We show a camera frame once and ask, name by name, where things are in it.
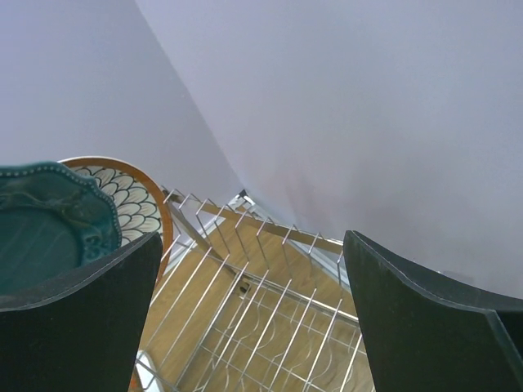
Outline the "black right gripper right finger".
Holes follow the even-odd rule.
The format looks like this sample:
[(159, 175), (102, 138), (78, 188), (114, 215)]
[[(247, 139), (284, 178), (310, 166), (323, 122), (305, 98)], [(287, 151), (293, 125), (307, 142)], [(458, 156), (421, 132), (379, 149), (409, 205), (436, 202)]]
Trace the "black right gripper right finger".
[(520, 391), (522, 301), (409, 261), (355, 230), (343, 239), (377, 391)]

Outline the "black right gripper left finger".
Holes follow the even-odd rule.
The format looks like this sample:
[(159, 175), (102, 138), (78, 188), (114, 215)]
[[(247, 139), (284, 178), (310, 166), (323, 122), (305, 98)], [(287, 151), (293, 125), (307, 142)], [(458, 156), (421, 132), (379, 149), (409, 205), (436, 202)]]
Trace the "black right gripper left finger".
[(157, 233), (1, 298), (3, 391), (126, 391), (163, 254)]

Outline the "large floral ceramic plate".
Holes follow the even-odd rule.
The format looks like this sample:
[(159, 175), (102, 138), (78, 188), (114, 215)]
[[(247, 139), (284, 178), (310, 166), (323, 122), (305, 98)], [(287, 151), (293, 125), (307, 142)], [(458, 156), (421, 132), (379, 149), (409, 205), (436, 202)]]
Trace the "large floral ceramic plate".
[(60, 162), (82, 176), (94, 178), (98, 187), (113, 199), (123, 245), (149, 232), (160, 234), (163, 255), (157, 279), (161, 279), (171, 255), (175, 230), (159, 185), (138, 167), (116, 158), (86, 156)]

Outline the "teal scalloped plate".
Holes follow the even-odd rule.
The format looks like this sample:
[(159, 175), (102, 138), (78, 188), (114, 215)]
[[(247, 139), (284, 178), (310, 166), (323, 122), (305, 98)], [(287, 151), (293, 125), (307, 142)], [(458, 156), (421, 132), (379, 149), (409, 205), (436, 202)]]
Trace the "teal scalloped plate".
[(1, 167), (1, 293), (10, 296), (117, 250), (117, 208), (91, 176), (46, 161)]

